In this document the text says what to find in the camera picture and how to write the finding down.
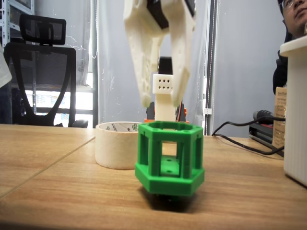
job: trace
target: cardboard box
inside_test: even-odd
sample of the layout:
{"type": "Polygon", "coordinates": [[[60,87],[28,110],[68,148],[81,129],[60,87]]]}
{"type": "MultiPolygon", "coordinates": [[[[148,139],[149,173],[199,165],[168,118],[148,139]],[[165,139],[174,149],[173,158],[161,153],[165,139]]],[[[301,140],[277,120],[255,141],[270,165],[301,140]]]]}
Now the cardboard box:
{"type": "MultiPolygon", "coordinates": [[[[287,88],[276,88],[275,96],[275,117],[283,117],[286,115],[286,104],[287,104],[287,88]]],[[[273,129],[273,146],[281,148],[284,146],[284,133],[285,133],[285,122],[274,121],[273,129]]]]}

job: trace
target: green hexagonal cage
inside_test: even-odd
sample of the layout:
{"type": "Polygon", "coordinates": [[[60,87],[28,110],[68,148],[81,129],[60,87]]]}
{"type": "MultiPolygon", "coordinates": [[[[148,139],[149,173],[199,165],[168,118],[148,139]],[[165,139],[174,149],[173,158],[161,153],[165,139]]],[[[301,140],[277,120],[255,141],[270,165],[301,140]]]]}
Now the green hexagonal cage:
{"type": "Polygon", "coordinates": [[[135,175],[152,194],[191,196],[204,182],[203,128],[155,121],[139,125],[135,175]],[[177,143],[176,156],[162,154],[164,141],[177,143]]]}

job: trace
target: chair headrest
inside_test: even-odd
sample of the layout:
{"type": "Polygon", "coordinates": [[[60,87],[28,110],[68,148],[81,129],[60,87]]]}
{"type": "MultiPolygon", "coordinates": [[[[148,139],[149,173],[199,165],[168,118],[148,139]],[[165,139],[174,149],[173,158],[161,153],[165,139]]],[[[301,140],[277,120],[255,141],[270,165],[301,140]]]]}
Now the chair headrest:
{"type": "Polygon", "coordinates": [[[64,19],[22,14],[19,27],[25,41],[50,46],[65,44],[66,21],[64,19]]]}

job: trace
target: person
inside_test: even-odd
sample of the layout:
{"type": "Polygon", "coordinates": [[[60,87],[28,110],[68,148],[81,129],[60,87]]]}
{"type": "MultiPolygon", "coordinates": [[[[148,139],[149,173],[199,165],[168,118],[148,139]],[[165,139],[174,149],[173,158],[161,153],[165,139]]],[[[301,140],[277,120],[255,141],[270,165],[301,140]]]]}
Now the person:
{"type": "MultiPolygon", "coordinates": [[[[278,0],[284,23],[289,33],[286,42],[304,36],[307,24],[307,0],[278,0]]],[[[279,62],[273,76],[273,91],[287,84],[288,59],[279,55],[279,62]]]]}

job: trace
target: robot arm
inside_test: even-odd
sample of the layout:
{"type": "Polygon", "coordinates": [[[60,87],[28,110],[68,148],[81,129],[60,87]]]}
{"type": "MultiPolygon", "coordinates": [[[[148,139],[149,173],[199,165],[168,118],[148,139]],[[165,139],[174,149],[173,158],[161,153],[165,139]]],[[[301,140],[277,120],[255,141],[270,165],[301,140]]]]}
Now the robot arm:
{"type": "Polygon", "coordinates": [[[170,33],[173,65],[172,103],[182,100],[190,75],[190,48],[195,27],[194,0],[125,0],[124,23],[140,98],[151,102],[150,76],[157,71],[159,51],[170,33]]]}

